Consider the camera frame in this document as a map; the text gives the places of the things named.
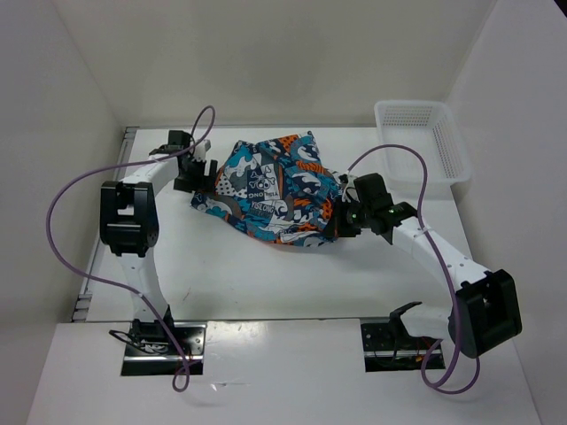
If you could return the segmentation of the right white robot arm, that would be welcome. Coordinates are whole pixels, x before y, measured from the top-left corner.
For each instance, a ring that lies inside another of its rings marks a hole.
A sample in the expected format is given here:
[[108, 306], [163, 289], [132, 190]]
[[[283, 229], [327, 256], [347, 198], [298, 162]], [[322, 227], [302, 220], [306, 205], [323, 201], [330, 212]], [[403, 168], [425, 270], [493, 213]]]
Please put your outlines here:
[[469, 259], [430, 228], [414, 206], [394, 203], [380, 174], [339, 177], [342, 196], [325, 232], [356, 237], [368, 229], [405, 252], [455, 296], [451, 307], [413, 301], [389, 315], [389, 338], [408, 348], [419, 337], [450, 339], [470, 359], [492, 350], [523, 330], [517, 289], [503, 269], [491, 271]]

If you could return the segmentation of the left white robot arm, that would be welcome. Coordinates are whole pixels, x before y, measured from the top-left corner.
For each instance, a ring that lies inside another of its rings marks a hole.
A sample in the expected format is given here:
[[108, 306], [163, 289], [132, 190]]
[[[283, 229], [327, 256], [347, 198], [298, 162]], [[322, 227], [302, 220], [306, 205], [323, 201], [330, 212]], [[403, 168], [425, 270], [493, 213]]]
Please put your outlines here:
[[154, 258], [159, 239], [156, 196], [169, 183], [184, 192], [210, 189], [218, 162], [206, 160], [211, 144], [171, 130], [167, 143], [150, 152], [136, 170], [101, 187], [99, 230], [122, 267], [134, 306], [133, 337], [156, 353], [174, 349], [177, 333]]

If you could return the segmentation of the colourful patterned shorts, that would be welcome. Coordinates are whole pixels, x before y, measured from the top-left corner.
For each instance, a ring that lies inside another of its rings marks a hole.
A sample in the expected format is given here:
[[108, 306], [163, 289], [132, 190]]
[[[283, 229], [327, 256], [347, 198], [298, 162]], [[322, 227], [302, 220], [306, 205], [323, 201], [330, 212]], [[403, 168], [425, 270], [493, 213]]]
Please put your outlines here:
[[341, 201], [339, 173], [322, 164], [312, 132], [237, 142], [214, 190], [191, 206], [263, 243], [313, 247], [333, 243], [322, 231]]

